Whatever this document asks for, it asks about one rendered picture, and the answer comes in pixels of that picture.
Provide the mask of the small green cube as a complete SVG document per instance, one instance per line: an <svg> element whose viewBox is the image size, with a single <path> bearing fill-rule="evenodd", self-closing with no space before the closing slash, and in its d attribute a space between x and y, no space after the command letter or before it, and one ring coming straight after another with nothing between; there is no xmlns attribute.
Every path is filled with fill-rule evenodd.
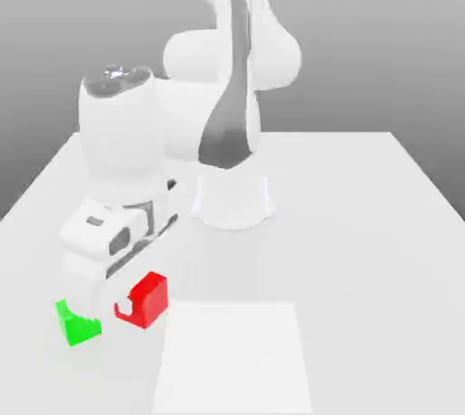
<svg viewBox="0 0 465 415"><path fill-rule="evenodd" d="M69 310L66 300L54 304L62 334L68 345L73 347L102 333L102 323L98 319L88 319Z"/></svg>

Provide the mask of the small red cube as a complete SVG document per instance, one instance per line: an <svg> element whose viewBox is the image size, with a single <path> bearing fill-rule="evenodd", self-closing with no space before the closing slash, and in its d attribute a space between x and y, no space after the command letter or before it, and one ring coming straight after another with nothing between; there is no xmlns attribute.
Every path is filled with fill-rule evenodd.
<svg viewBox="0 0 465 415"><path fill-rule="evenodd" d="M120 303L114 304L117 319L147 329L168 308L167 279L157 272L148 272L126 296L129 307L123 310Z"/></svg>

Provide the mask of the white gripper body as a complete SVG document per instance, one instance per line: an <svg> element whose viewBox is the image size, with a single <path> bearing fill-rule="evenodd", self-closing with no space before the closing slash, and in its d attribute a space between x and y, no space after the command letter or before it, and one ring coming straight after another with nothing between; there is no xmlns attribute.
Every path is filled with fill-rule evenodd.
<svg viewBox="0 0 465 415"><path fill-rule="evenodd" d="M76 213L61 230L64 269L93 296L177 221L174 213L150 233L144 213Z"/></svg>

